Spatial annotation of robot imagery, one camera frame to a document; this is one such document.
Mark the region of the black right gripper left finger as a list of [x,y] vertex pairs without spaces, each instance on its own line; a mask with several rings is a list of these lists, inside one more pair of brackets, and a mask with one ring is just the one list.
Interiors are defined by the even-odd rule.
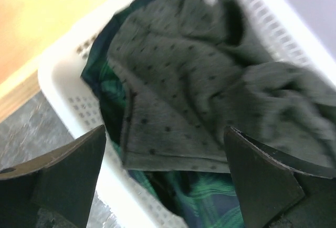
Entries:
[[1,227],[86,227],[106,147],[100,125],[1,170]]

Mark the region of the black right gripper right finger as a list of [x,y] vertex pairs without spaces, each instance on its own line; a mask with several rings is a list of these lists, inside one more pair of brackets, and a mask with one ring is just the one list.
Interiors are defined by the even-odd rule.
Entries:
[[245,227],[335,227],[335,169],[227,127],[224,148]]

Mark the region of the black dotted garment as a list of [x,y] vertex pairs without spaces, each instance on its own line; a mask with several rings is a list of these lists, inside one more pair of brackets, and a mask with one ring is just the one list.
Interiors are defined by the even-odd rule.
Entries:
[[108,60],[126,92],[126,168],[227,173],[227,126],[335,166],[335,91],[274,61],[236,0],[154,0],[124,21]]

